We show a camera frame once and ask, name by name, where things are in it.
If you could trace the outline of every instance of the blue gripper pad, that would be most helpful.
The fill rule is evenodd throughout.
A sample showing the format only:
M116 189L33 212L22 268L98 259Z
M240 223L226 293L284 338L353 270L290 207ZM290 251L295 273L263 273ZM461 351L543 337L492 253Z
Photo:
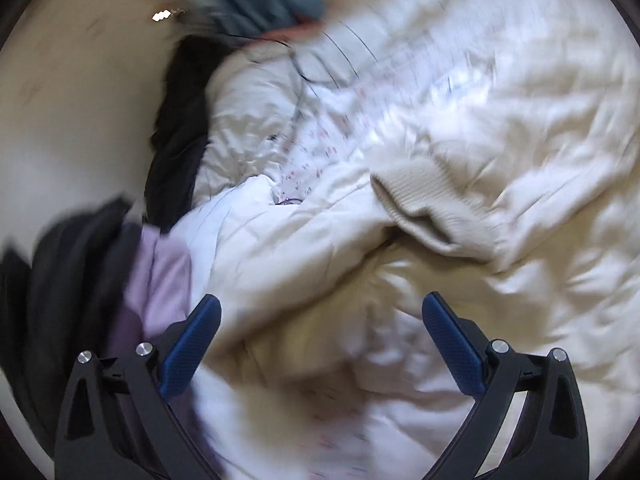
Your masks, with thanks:
M465 395L479 399L486 392L484 363L466 338L449 309L438 294L431 293L422 302L422 322L449 371Z
M158 389L166 402L187 388L221 320L222 308L215 296L206 296L188 317L188 327L160 365Z

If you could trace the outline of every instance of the ribbed cuff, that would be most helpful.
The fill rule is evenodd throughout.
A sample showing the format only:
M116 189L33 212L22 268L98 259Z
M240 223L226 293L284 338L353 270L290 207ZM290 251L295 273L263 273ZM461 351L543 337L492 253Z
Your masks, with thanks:
M395 160L374 169L371 185L396 225L425 247L482 262L494 256L486 216L457 192L432 158Z

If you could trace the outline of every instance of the black wire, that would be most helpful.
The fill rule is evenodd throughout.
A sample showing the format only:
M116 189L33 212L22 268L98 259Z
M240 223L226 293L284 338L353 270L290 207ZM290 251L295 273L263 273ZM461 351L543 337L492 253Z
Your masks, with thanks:
M262 38L260 36L240 36L239 34L226 34L226 36L229 36L230 38L238 38L240 40L248 40L248 41L270 41L271 43L277 43L280 44L284 47L287 48L288 53L289 53L289 59L291 60L293 67L296 69L296 72L298 72L298 75L307 83L309 84L313 84L313 85L321 85L321 86L330 86L330 85L335 85L336 88L340 89L340 85L338 84L338 82L336 81L335 77L331 74L331 71L328 69L327 65L324 63L324 61L318 56L318 54L316 54L315 52L312 53L312 55L318 60L318 62L322 65L322 68L324 68L324 70L327 72L328 76L331 78L331 81L318 81L315 79L311 79L309 77L307 77L304 73L304 71L302 70L302 67L300 66L300 63L298 62L298 53L295 51L295 49L289 44L286 43L284 41L281 40L274 40L272 38ZM257 62L254 60L250 60L251 62L257 63L257 64L262 64L263 62L267 61L267 60L263 60L261 62ZM358 73L355 71L355 69L353 68L353 66L351 66L351 69L353 70L353 73L355 74L355 76L357 78L359 78ZM347 82L344 86L350 86L352 81Z
M378 58L375 56L375 54L373 54L373 52L372 52L372 51L371 51L371 49L367 46L367 44L366 44L364 41L362 41L362 38L361 38L360 36L358 36L358 35L354 32L354 30L353 30L349 25L347 25L347 24L346 24L346 23L344 23L344 22L340 22L340 23L341 23L341 24L343 24L345 27L347 27L347 28L351 31L351 33L352 33L356 38L358 38L358 39L360 40L360 43L362 43L362 44L364 45L364 48L366 48L366 49L369 51L369 53L373 56L373 59L374 59L374 60L376 61L376 63L377 63L377 62L378 62Z
M318 98L318 94L316 93L316 91L314 90L314 88L311 85L320 85L320 86L330 86L331 84L334 84L335 87L339 90L340 89L340 85L338 84L338 82L335 80L334 76L331 74L331 71L329 70L328 66L324 63L324 60L321 59L321 57L318 56L318 54L316 54L315 52L312 52L311 54L318 60L318 62L322 65L322 68L324 68L324 70L327 72L327 74L329 75L329 77L331 78L331 81L318 81L315 79L311 79L308 78L305 73L302 70L302 67L300 66L299 62L298 62L298 58L297 58L297 52L295 51L295 49L293 49L293 47L289 44L286 43L284 41L280 41L280 40L274 40L272 38L261 38L261 37L256 37L256 36L240 36L239 34L227 34L225 33L226 36L229 36L230 38L238 38L240 40L247 40L247 41L271 41L271 43L277 43L280 44L284 47L287 48L288 53L289 53L289 59L291 60L291 63L293 65L293 68L296 70L296 72L298 73L298 75L300 76L300 79L302 80L302 83L300 85L300 90L299 90L299 95L297 95L297 102L296 102L296 107L293 111L293 116L291 118L291 131L295 131L297 125L298 125L298 120L299 118L302 116L302 99L304 97L304 83L307 84L307 87L315 94L316 98ZM338 50L340 50L340 48L335 44L334 40L331 40L332 43L338 48ZM345 54L340 50L340 52L342 53L342 55L347 59L347 62L349 62L349 65L351 66L351 69L353 70L353 73L355 74L355 76L359 79L360 77L358 76L358 73L355 71L355 69L353 68L353 65L351 65L351 62L349 61L349 59L345 56ZM270 59L265 59L265 60L261 60L261 61L255 61L253 59L250 59L249 61L251 61L252 63L255 64L262 64L264 62L276 59L277 57L273 57ZM351 85L351 83L353 82L353 79L348 82L345 86L348 87Z

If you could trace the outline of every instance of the purple cloth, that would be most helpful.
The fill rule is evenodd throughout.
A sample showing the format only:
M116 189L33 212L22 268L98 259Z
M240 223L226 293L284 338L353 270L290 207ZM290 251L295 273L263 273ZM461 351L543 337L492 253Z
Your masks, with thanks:
M189 315L191 259L181 240L145 225L124 300L107 338L105 357L120 357Z
M161 335L171 323L184 321L190 313L191 258L187 245L145 225L133 263L123 303L114 315L103 357L121 357L136 346ZM158 462L128 396L118 396L136 450L149 469ZM170 403L187 434L209 463L220 471L218 460L204 439L188 388Z

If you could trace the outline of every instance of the pile of laundry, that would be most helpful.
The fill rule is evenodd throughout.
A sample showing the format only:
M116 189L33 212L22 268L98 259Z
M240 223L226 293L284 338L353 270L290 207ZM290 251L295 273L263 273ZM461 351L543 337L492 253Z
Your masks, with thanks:
M185 0L179 13L189 34L166 72L165 98L151 145L145 201L149 222L168 231L191 209L194 182L209 142L205 89L234 50L261 38L288 40L324 13L322 0Z
M57 222L29 265L7 249L0 264L0 365L18 407L53 456L60 406L76 357L132 352L190 311L191 259L180 240L156 227L127 222L130 203L117 199L95 212ZM172 402L178 420L209 461L188 390ZM119 399L140 459L154 457L130 400Z

